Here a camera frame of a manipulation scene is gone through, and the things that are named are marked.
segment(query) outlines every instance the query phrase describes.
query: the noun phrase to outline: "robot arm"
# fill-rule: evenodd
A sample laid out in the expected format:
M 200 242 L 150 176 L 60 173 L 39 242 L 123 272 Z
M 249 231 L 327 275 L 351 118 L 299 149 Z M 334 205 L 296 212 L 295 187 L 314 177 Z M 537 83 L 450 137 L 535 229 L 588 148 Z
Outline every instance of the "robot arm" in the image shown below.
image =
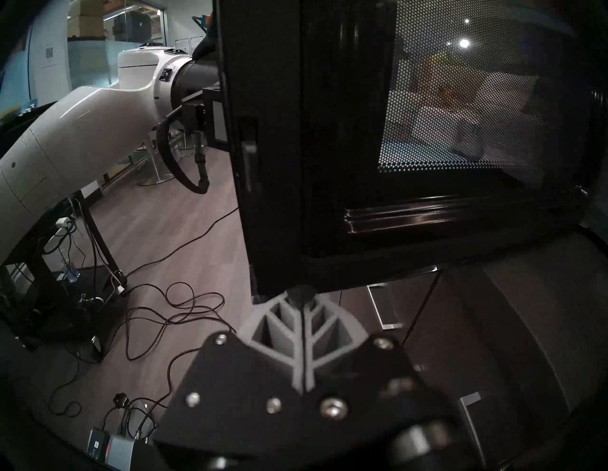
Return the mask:
M 130 63 L 144 65 L 120 68 L 119 87 L 72 91 L 32 123 L 0 160 L 0 261 L 49 207 L 132 153 L 175 108 L 173 85 L 190 56 L 164 47 L 126 53 Z M 151 60 L 156 62 L 152 80 Z M 137 88 L 142 82 L 146 85 Z

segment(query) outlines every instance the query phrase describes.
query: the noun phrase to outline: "cable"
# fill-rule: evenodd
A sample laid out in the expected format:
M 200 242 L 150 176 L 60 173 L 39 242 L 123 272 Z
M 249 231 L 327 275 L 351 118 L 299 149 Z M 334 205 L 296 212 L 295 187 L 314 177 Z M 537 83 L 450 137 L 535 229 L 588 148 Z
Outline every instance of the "cable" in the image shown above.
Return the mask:
M 155 261 L 153 261 L 153 262 L 145 263 L 145 264 L 141 265 L 140 267 L 137 267 L 136 269 L 134 269 L 134 270 L 130 271 L 129 273 L 127 273 L 127 275 L 126 275 L 126 276 L 127 276 L 127 278 L 128 278 L 130 275 L 132 275 L 133 273 L 135 273 L 135 272 L 137 272 L 137 271 L 141 270 L 141 269 L 142 269 L 142 268 L 144 268 L 144 267 L 147 267 L 147 266 L 149 266 L 149 265 L 153 265 L 153 264 L 155 264 L 155 263 L 159 263 L 159 262 L 165 261 L 167 258 L 169 258 L 170 256 L 172 256 L 172 255 L 173 255 L 175 252 L 177 252 L 179 249 L 183 249 L 183 248 L 184 248 L 185 246 L 187 246 L 188 244 L 191 244 L 192 242 L 195 242 L 195 241 L 197 241 L 198 239 L 201 239 L 201 238 L 205 237 L 205 236 L 206 236 L 206 235 L 209 233 L 209 231 L 211 231 L 211 229 L 213 229 L 213 226 L 214 226 L 215 224 L 217 224 L 218 222 L 220 222 L 222 219 L 227 218 L 228 216 L 230 216 L 230 215 L 231 215 L 233 212 L 235 212 L 236 210 L 238 210 L 238 206 L 237 206 L 236 208 L 234 208 L 232 211 L 230 211 L 228 214 L 225 214 L 225 215 L 224 215 L 224 216 L 222 216 L 221 218 L 216 219 L 216 220 L 213 222 L 213 224 L 212 224 L 211 226 L 209 226 L 209 229 L 207 229 L 207 230 L 205 231 L 205 233 L 204 233 L 204 234 L 199 235 L 198 237 L 195 237 L 195 238 L 194 238 L 194 239 L 192 239 L 191 241 L 186 242 L 185 244 L 180 245 L 180 246 L 179 246 L 177 249 L 175 249 L 174 251 L 172 251 L 172 252 L 171 252 L 169 255 L 164 256 L 163 258 L 161 258 L 161 259 L 159 259 L 159 260 L 155 260 Z
M 160 402 L 162 402 L 162 401 L 164 401 L 166 398 L 168 398 L 168 397 L 171 395 L 171 393 L 173 392 L 173 385 L 171 384 L 171 366 L 173 365 L 173 362 L 174 362 L 175 360 L 177 360 L 178 358 L 180 358 L 180 357 L 182 357 L 182 356 L 186 355 L 187 353 L 198 352 L 200 349 L 202 349 L 202 346 L 197 347 L 197 348 L 191 348 L 190 350 L 186 350 L 186 351 L 183 351 L 183 352 L 181 352 L 181 353 L 179 353 L 179 354 L 175 355 L 175 356 L 174 356 L 174 357 L 171 359 L 171 361 L 169 362 L 169 366 L 167 367 L 167 383 L 168 383 L 168 385 L 169 385 L 169 392 L 168 392 L 167 394 L 165 394 L 164 396 L 162 396 L 162 397 L 161 397 L 161 398 L 160 398 L 158 401 L 155 401 L 155 402 L 154 402 L 154 405 L 148 409 L 148 413 L 147 413 L 147 414 L 144 416 L 144 418 L 143 418 L 143 420 L 142 420 L 141 424 L 139 424 L 139 427 L 137 428 L 137 432 L 136 432 L 136 434 L 135 434 L 135 437 L 138 437 L 138 436 L 139 436 L 139 433 L 142 431 L 142 427 L 143 427 L 143 425 L 144 425 L 144 423 L 145 423 L 146 419 L 147 419 L 147 418 L 150 416 L 150 414 L 152 414 L 152 411 L 154 410 L 154 407 L 156 407 L 157 405 L 160 405 Z
M 410 327 L 406 332 L 406 337 L 403 339 L 403 342 L 401 342 L 401 346 L 404 346 L 406 344 L 407 339 L 409 339 L 410 335 L 412 334 L 414 327 L 416 326 L 416 322 L 418 322 L 420 315 L 424 311 L 424 308 L 426 307 L 426 303 L 429 302 L 430 296 L 433 294 L 433 291 L 435 290 L 435 286 L 437 286 L 437 283 L 439 282 L 439 278 L 441 277 L 442 273 L 443 273 L 443 270 L 439 270 L 437 272 L 437 274 L 435 275 L 435 278 L 433 278 L 433 282 L 430 284 L 429 291 L 427 292 L 426 296 L 424 297 L 424 300 L 422 301 L 420 308 L 418 308 L 418 312 L 416 313 L 416 316 L 414 316 L 414 320 L 410 324 Z
M 168 293 L 169 290 L 173 287 L 176 286 L 178 284 L 183 284 L 186 285 L 189 289 L 190 292 L 192 293 L 192 296 L 189 297 L 188 299 L 184 300 L 184 301 L 179 301 L 179 302 L 173 302 L 169 299 Z M 152 308 L 149 308 L 147 306 L 135 306 L 131 309 L 129 309 L 126 313 L 125 316 L 125 320 L 123 322 L 121 322 L 121 324 L 118 325 L 118 327 L 116 328 L 116 330 L 114 331 L 110 342 L 108 343 L 109 347 L 111 347 L 111 345 L 114 343 L 114 339 L 116 337 L 116 334 L 118 333 L 118 331 L 120 330 L 120 328 L 125 325 L 125 356 L 129 361 L 135 361 L 138 360 L 140 358 L 142 358 L 144 355 L 146 355 L 148 352 L 150 352 L 150 350 L 152 350 L 152 348 L 154 348 L 155 345 L 157 345 L 164 332 L 166 331 L 167 327 L 171 326 L 171 325 L 182 325 L 182 324 L 186 324 L 189 322 L 194 322 L 194 321 L 199 321 L 199 320 L 213 320 L 215 322 L 219 322 L 222 323 L 224 325 L 226 325 L 229 329 L 230 332 L 236 332 L 236 330 L 230 325 L 230 323 L 226 322 L 224 319 L 221 318 L 221 316 L 219 315 L 219 313 L 217 313 L 217 309 L 221 308 L 222 306 L 224 306 L 226 299 L 224 298 L 224 295 L 222 295 L 219 292 L 215 292 L 215 291 L 211 291 L 211 292 L 206 292 L 206 293 L 202 293 L 202 294 L 198 294 L 196 295 L 194 293 L 194 290 L 192 288 L 191 285 L 189 285 L 186 282 L 183 281 L 177 281 L 175 283 L 171 283 L 166 290 L 162 290 L 161 288 L 157 287 L 156 285 L 150 284 L 150 283 L 142 283 L 139 284 L 137 286 L 133 286 L 132 288 L 129 289 L 128 293 L 130 294 L 133 290 L 136 290 L 138 288 L 141 287 L 152 287 L 153 289 L 156 289 L 158 292 L 161 293 L 161 295 L 165 298 L 165 301 L 167 302 L 167 304 L 169 304 L 171 307 L 175 308 L 175 309 L 186 309 L 183 312 L 178 312 L 168 318 L 165 318 L 163 315 L 161 315 L 160 313 L 158 313 L 158 311 L 155 311 Z M 196 304 L 196 300 L 198 298 L 201 298 L 203 296 L 209 296 L 209 295 L 216 295 L 220 297 L 220 301 L 219 303 L 214 306 L 214 307 L 210 307 L 210 306 L 201 306 L 201 305 L 197 305 Z M 192 302 L 192 305 L 190 305 L 189 307 L 183 307 L 185 304 Z M 143 310 L 143 311 L 148 311 L 148 312 L 152 312 L 154 315 L 158 316 L 162 321 L 160 320 L 156 320 L 153 318 L 149 318 L 149 317 L 140 317 L 140 316 L 132 316 L 132 313 L 138 310 Z M 217 315 L 217 317 L 211 317 L 205 314 L 208 314 L 209 312 L 213 312 L 215 313 L 215 315 Z M 148 322 L 152 322 L 155 324 L 159 324 L 160 328 L 156 334 L 156 336 L 154 337 L 153 341 L 150 343 L 149 347 L 146 348 L 142 353 L 137 354 L 135 356 L 131 356 L 129 354 L 129 342 L 130 342 L 130 334 L 131 334 L 131 322 L 134 320 L 145 320 Z M 162 398 L 158 399 L 157 401 L 154 401 L 152 399 L 149 399 L 147 397 L 138 397 L 136 399 L 133 399 L 132 401 L 130 401 L 130 404 L 132 404 L 133 402 L 139 400 L 139 399 L 144 399 L 146 401 L 150 401 L 153 402 L 153 406 L 150 407 L 148 409 L 148 413 L 146 413 L 146 415 L 144 416 L 141 424 L 139 425 L 138 429 L 137 429 L 137 433 L 136 436 L 139 436 L 139 433 L 141 432 L 141 429 L 146 421 L 146 419 L 148 417 L 150 417 L 150 414 L 152 412 L 152 410 L 156 407 L 156 406 L 160 406 L 160 407 L 164 407 L 166 408 L 166 405 L 160 404 L 160 402 L 162 402 L 164 399 L 166 399 L 172 392 L 173 392 L 173 385 L 171 384 L 171 379 L 170 379 L 170 370 L 171 370 L 171 366 L 173 364 L 173 362 L 179 358 L 180 356 L 189 353 L 189 352 L 193 352 L 193 351 L 197 351 L 200 350 L 200 348 L 195 348 L 195 349 L 190 349 L 190 350 L 186 350 L 185 352 L 181 352 L 180 354 L 178 354 L 176 357 L 174 357 L 171 362 L 169 363 L 169 366 L 167 368 L 167 382 L 168 382 L 168 386 L 169 386 L 169 392 L 163 396 Z M 108 411 L 108 413 L 106 414 L 106 416 L 104 417 L 104 426 L 105 426 L 105 421 L 109 415 L 109 413 L 111 412 Z M 152 434 L 152 432 L 156 429 L 156 424 L 153 422 L 154 427 L 152 428 L 152 430 L 149 432 L 149 434 L 147 436 L 150 436 Z
M 86 224 L 86 221 L 84 218 L 84 212 L 82 210 L 82 205 L 80 204 L 80 201 L 78 200 L 78 198 L 75 198 L 75 200 L 76 200 L 76 203 L 78 204 L 78 207 L 80 208 L 80 214 L 83 215 L 82 222 L 85 226 L 86 233 L 89 236 L 89 240 L 91 241 L 91 248 L 93 249 L 93 297 L 95 298 L 97 296 L 97 252 L 95 251 L 95 241 L 94 241 L 93 237 L 91 236 L 91 233 L 89 231 L 89 226 Z
M 76 247 L 76 249 L 82 254 L 83 259 L 82 259 L 82 263 L 80 264 L 80 269 L 82 270 L 82 267 L 85 266 L 86 255 L 82 250 L 80 250 L 80 247 L 76 245 L 76 241 L 73 239 L 71 234 L 70 234 L 70 239 L 74 242 L 74 247 Z
M 110 415 L 110 413 L 113 410 L 117 410 L 118 407 L 114 406 L 112 407 L 112 409 L 110 409 L 109 411 L 106 412 L 106 414 L 103 416 L 103 425 L 102 425 L 102 430 L 106 430 L 106 421 L 108 420 L 108 416 Z
M 100 363 L 100 362 L 93 362 L 93 361 L 90 361 L 90 360 L 85 360 L 84 358 L 82 358 L 82 356 L 80 356 L 80 352 L 79 352 L 78 350 L 76 350 L 76 352 L 73 352 L 73 351 L 71 351 L 71 350 L 70 350 L 70 349 L 67 347 L 67 345 L 64 345 L 64 347 L 66 348 L 67 352 L 68 352 L 68 353 L 69 353 L 71 356 L 73 356 L 73 357 L 74 357 L 74 358 L 76 358 L 77 360 L 80 360 L 81 362 L 88 363 L 89 365 L 96 365 L 96 364 Z
M 21 269 L 19 268 L 19 265 L 18 265 L 18 264 L 15 264 L 15 268 L 17 269 L 17 271 L 18 271 L 19 273 L 21 273 L 21 275 L 23 275 L 23 277 L 24 277 L 24 278 L 25 278 L 27 281 L 29 281 L 30 283 L 33 283 L 33 281 L 32 281 L 32 280 L 30 280 L 30 279 L 27 277 L 27 275 L 26 275 L 24 272 L 22 272 L 22 271 L 21 271 Z
M 57 391 L 59 391 L 61 388 L 64 388 L 66 386 L 69 386 L 70 384 L 72 384 L 74 381 L 76 381 L 76 379 L 78 378 L 78 374 L 80 373 L 80 362 L 78 361 L 78 358 L 76 358 L 76 374 L 74 375 L 74 377 L 68 381 L 65 384 L 62 384 L 61 386 L 57 386 L 53 392 L 50 394 L 49 397 L 49 402 L 47 404 L 47 408 L 49 409 L 49 412 L 55 416 L 65 416 L 65 417 L 70 417 L 70 418 L 74 418 L 77 417 L 80 412 L 82 411 L 82 406 L 80 405 L 80 403 L 78 401 L 70 401 L 67 403 L 67 405 L 65 406 L 65 408 L 63 409 L 63 411 L 61 412 L 55 412 L 53 411 L 52 407 L 51 407 L 51 403 L 53 402 L 53 397 L 55 396 L 55 394 L 57 394 Z M 75 404 L 78 406 L 78 412 L 74 413 L 74 414 L 69 414 L 67 411 L 70 409 L 70 407 L 72 406 L 72 404 Z
M 53 253 L 54 251 L 56 251 L 59 248 L 59 246 L 63 243 L 63 241 L 66 239 L 67 236 L 69 236 L 70 234 L 73 234 L 74 232 L 76 232 L 76 225 L 74 223 L 72 223 L 72 226 L 70 228 L 60 227 L 60 229 L 65 229 L 66 233 L 61 236 L 61 238 L 59 239 L 59 242 L 57 243 L 57 245 L 55 247 L 53 247 L 52 249 L 50 249 L 48 252 L 43 249 L 42 255 L 50 255 L 51 253 Z

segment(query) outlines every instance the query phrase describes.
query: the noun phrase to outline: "wall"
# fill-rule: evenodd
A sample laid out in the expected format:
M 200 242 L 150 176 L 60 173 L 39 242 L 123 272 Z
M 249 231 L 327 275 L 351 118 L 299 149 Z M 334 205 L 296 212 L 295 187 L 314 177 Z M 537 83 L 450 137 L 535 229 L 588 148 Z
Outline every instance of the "wall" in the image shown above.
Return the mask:
M 32 23 L 30 89 L 38 106 L 57 101 L 72 90 L 66 39 L 69 7 L 69 0 L 53 0 Z
M 162 0 L 162 4 L 167 16 L 168 46 L 175 46 L 175 40 L 204 35 L 192 16 L 211 15 L 212 0 Z
M 27 89 L 27 50 L 14 52 L 4 65 L 4 80 L 0 88 L 0 116 L 20 108 L 30 101 Z

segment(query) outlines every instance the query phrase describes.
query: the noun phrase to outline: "black stand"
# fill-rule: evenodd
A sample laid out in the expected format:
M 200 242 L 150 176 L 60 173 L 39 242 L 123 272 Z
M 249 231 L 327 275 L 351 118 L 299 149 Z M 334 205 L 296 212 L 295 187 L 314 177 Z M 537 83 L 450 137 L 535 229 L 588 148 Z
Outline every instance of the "black stand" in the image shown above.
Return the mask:
M 108 246 L 106 245 L 105 241 L 103 240 L 102 234 L 99 232 L 99 229 L 97 228 L 97 225 L 95 224 L 95 220 L 93 219 L 93 216 L 91 215 L 91 212 L 89 211 L 89 207 L 88 207 L 82 193 L 78 192 L 78 193 L 74 194 L 74 198 L 76 198 L 80 203 L 79 207 L 80 207 L 82 219 L 85 222 L 86 226 L 89 228 L 91 236 L 93 237 L 95 243 L 97 244 L 97 247 L 99 247 L 99 251 L 103 254 L 105 261 L 108 263 L 108 267 L 110 268 L 112 273 L 114 275 L 116 275 L 116 277 L 120 280 L 120 284 L 122 286 L 126 286 L 126 276 L 124 276 L 124 274 L 122 273 L 122 271 L 120 271 L 120 269 L 118 268 L 118 265 L 114 261 L 114 257 L 112 257 L 112 253 L 109 251 Z
M 125 287 L 126 277 L 105 244 L 82 194 L 78 192 L 75 198 L 89 236 L 99 248 L 108 269 Z M 73 283 L 58 280 L 60 273 L 49 269 L 42 257 L 42 247 L 57 231 L 55 221 L 69 214 L 71 208 L 67 201 L 49 210 L 10 254 L 5 263 L 25 262 L 34 281 L 22 300 L 13 297 L 5 303 L 8 307 L 0 309 L 0 317 L 28 349 L 36 347 L 33 339 L 84 340 L 94 345 L 101 358 L 117 319 L 124 316 L 127 299 L 117 295 L 116 282 L 111 282 L 105 266 L 80 269 L 80 275 Z

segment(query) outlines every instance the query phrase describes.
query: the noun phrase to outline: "microwave door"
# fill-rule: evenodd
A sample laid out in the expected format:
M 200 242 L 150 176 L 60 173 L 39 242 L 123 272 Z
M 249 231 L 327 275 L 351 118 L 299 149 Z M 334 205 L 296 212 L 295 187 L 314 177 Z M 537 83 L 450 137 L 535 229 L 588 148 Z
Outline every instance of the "microwave door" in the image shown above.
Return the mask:
M 606 45 L 565 8 L 503 3 L 219 3 L 255 299 L 382 283 L 581 220 L 606 144 L 589 51 Z

